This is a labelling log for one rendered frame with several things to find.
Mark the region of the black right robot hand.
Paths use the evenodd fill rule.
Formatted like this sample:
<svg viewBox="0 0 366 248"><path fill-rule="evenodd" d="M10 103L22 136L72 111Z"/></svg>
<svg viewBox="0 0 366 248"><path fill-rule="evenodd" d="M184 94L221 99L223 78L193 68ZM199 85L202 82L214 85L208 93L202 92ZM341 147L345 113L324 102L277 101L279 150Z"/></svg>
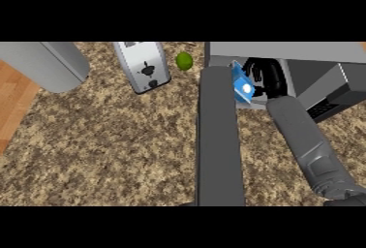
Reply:
<svg viewBox="0 0 366 248"><path fill-rule="evenodd" d="M263 82L263 86L255 88L254 96L265 95L268 99L274 99L288 95L286 78L276 59L249 57L242 71L254 81Z"/></svg>

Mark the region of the blue milk carton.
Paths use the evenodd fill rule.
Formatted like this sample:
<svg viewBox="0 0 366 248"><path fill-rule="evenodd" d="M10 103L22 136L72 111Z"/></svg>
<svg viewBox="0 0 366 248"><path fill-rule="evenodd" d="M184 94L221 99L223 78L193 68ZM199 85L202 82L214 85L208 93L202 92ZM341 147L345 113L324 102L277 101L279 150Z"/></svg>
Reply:
<svg viewBox="0 0 366 248"><path fill-rule="evenodd" d="M240 103L249 104L252 102L254 94L252 80L246 76L246 73L242 70L242 65L236 60L232 61L230 68L232 84L234 87L234 98Z"/></svg>

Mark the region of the grey microwave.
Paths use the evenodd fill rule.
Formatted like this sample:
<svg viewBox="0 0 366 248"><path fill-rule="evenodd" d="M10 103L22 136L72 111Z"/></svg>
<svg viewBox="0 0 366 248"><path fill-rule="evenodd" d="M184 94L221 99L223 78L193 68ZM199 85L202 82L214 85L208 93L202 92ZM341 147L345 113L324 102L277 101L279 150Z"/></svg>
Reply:
<svg viewBox="0 0 366 248"><path fill-rule="evenodd" d="M366 100L366 43L205 42L205 66L245 64L249 57L274 58L288 93L316 122Z"/></svg>

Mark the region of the dark grey microwave door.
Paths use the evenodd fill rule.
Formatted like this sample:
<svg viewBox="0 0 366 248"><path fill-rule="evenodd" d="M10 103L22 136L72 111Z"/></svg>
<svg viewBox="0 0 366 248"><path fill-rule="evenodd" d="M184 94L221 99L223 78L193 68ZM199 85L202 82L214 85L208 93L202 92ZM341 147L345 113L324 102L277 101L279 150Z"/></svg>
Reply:
<svg viewBox="0 0 366 248"><path fill-rule="evenodd" d="M232 71L220 66L201 73L196 205L245 205Z"/></svg>

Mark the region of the green lime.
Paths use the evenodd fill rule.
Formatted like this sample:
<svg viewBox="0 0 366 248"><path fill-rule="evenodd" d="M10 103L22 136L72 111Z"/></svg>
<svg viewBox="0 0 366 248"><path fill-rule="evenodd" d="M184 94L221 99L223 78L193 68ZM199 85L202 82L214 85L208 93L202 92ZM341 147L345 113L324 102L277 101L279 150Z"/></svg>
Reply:
<svg viewBox="0 0 366 248"><path fill-rule="evenodd" d="M181 51L175 56L175 65L181 71L187 71L193 66L192 55Z"/></svg>

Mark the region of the silver toaster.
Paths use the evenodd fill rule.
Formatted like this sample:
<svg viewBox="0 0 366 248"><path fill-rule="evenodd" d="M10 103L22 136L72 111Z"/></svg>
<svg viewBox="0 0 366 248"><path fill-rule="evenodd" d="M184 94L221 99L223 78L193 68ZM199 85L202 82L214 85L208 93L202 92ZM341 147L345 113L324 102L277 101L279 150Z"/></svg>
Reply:
<svg viewBox="0 0 366 248"><path fill-rule="evenodd" d="M113 42L113 51L136 94L146 93L170 82L159 42Z"/></svg>

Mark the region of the grey cylindrical appliance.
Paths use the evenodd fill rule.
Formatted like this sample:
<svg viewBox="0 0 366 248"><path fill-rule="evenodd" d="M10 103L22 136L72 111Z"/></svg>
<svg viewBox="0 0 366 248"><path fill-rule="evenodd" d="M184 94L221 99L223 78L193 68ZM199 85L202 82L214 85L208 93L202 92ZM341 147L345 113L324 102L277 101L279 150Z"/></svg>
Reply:
<svg viewBox="0 0 366 248"><path fill-rule="evenodd" d="M88 61L72 42L0 42L0 59L53 93L87 79Z"/></svg>

